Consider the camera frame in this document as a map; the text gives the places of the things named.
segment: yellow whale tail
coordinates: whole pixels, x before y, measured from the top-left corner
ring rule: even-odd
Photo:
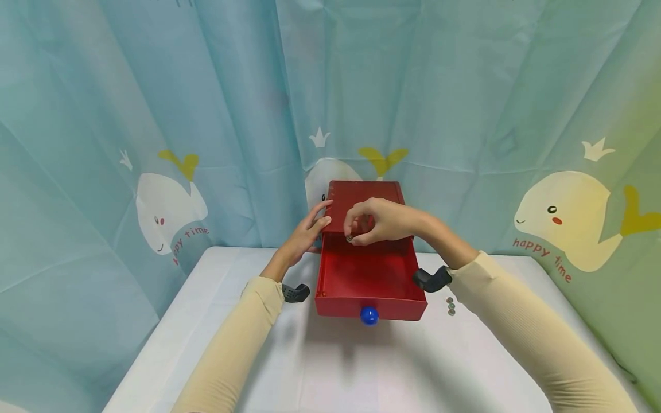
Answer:
[[[408,149],[397,149],[387,157],[383,157],[381,152],[373,147],[360,148],[358,153],[367,158],[367,160],[372,163],[372,166],[376,170],[376,175],[379,178],[383,178],[383,175],[385,175],[385,173],[388,172],[390,168],[395,166],[399,161],[408,155]]]
[[[624,197],[626,206],[622,226],[620,226],[620,235],[626,237],[631,234],[661,229],[661,213],[648,212],[644,215],[640,214],[641,197],[636,188],[626,185],[624,187]]]
[[[189,153],[184,157],[184,162],[181,163],[179,158],[176,157],[172,151],[160,151],[159,158],[165,159],[166,161],[171,161],[176,165],[181,173],[188,179],[189,182],[193,182],[193,174],[195,173],[195,168],[198,167],[200,159],[194,153]]]

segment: hand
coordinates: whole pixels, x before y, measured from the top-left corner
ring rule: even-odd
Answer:
[[[321,233],[321,230],[331,223],[331,217],[315,219],[322,209],[331,204],[332,200],[327,200],[312,208],[307,216],[303,218],[303,221],[294,229],[289,239],[278,249],[276,255],[284,260],[289,267],[299,262],[304,252],[312,250],[312,244]]]
[[[360,202],[346,213],[344,220],[344,235],[351,235],[358,229],[366,231],[368,216],[374,217],[374,228],[362,235],[354,237],[353,245],[369,245],[379,241],[396,241],[416,235],[424,212],[396,204],[381,198],[370,198]]]

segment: stack of coins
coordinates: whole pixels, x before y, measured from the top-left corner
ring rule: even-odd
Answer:
[[[454,299],[452,297],[448,297],[447,300],[446,300],[446,303],[447,303],[447,313],[451,316],[456,314],[456,312],[454,310],[454,308],[455,308]]]

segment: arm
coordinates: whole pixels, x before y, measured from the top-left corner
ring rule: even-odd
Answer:
[[[370,233],[355,244],[416,235],[443,258],[453,277],[450,289],[491,330],[549,399],[554,412],[636,412],[629,395],[585,343],[524,284],[491,257],[478,252],[438,219],[384,200],[354,207],[345,221],[374,215]]]
[[[237,306],[220,326],[184,386],[173,413],[231,413],[241,395],[254,359],[275,323],[284,296],[282,279],[331,219],[315,216],[332,201],[310,211],[292,236],[252,279]]]

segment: beige sleeve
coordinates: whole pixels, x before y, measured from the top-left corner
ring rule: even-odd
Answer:
[[[460,303],[531,375],[553,412],[637,412],[611,371],[574,331],[489,255],[450,271]]]
[[[211,339],[172,412],[233,412],[283,302],[282,284],[268,278],[253,278]]]

